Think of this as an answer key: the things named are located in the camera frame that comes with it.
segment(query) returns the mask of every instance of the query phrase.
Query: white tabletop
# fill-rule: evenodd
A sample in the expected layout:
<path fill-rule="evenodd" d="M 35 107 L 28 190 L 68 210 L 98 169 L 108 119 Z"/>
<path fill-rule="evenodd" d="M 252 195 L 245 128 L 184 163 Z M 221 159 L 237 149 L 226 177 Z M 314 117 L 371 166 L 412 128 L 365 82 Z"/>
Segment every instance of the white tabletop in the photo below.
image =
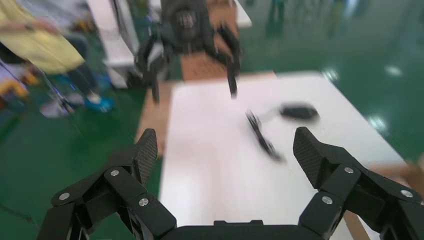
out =
<path fill-rule="evenodd" d="M 365 167 L 403 163 L 334 85 L 315 72 L 240 80 L 230 98 L 226 79 L 179 86 L 173 92 L 160 201 L 178 226 L 212 225 L 214 220 L 296 225 L 317 192 L 293 155 L 297 127 L 306 126 L 323 143 L 344 147 Z M 315 123 L 275 117 L 262 133 L 285 162 L 260 148 L 245 116 L 283 103 L 309 103 Z M 369 228 L 371 239 L 378 234 Z M 352 237 L 342 220 L 332 240 Z"/>

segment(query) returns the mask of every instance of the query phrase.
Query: metal screw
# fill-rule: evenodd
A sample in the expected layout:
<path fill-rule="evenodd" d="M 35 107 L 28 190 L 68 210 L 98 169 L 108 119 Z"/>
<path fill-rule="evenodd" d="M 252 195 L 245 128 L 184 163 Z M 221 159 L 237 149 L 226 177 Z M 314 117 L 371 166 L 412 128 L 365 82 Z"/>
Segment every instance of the metal screw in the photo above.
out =
<path fill-rule="evenodd" d="M 147 204 L 149 204 L 149 200 L 147 198 L 143 198 L 138 202 L 138 205 L 142 207 L 146 206 Z"/>
<path fill-rule="evenodd" d="M 59 200 L 65 200 L 65 199 L 69 198 L 69 196 L 70 196 L 70 194 L 65 192 L 65 193 L 63 193 L 59 196 Z"/>
<path fill-rule="evenodd" d="M 407 198 L 412 198 L 414 196 L 410 191 L 407 191 L 407 190 L 402 190 L 402 191 L 400 191 L 400 193 L 403 194 Z"/>
<path fill-rule="evenodd" d="M 350 168 L 350 167 L 345 167 L 345 168 L 344 168 L 344 171 L 345 171 L 346 173 L 348 173 L 348 174 L 353 174 L 353 173 L 354 173 L 354 170 L 353 170 L 352 168 Z"/>
<path fill-rule="evenodd" d="M 333 204 L 333 200 L 329 196 L 323 196 L 322 201 L 326 204 Z"/>
<path fill-rule="evenodd" d="M 118 170 L 113 170 L 113 171 L 110 172 L 110 175 L 112 175 L 112 176 L 116 176 L 118 174 L 119 174 Z"/>

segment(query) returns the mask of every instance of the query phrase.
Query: green epoxy floor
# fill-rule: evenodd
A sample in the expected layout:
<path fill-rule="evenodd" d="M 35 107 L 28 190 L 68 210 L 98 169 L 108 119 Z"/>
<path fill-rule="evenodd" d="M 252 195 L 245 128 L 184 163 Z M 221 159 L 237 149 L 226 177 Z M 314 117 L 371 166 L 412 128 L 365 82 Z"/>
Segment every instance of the green epoxy floor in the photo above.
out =
<path fill-rule="evenodd" d="M 418 157 L 424 145 L 424 1 L 240 3 L 253 23 L 240 30 L 243 72 L 324 71 L 395 150 L 405 159 Z M 171 75 L 180 78 L 181 72 Z M 54 193 L 96 171 L 114 149 L 133 143 L 144 91 L 106 94 L 117 103 L 107 114 L 79 109 L 71 120 L 28 112 L 0 127 L 0 204 L 31 215 L 40 226 Z M 153 192 L 158 172 L 149 183 Z M 0 223 L 0 239 L 37 235 L 1 209 Z M 113 216 L 91 239 L 132 238 Z"/>

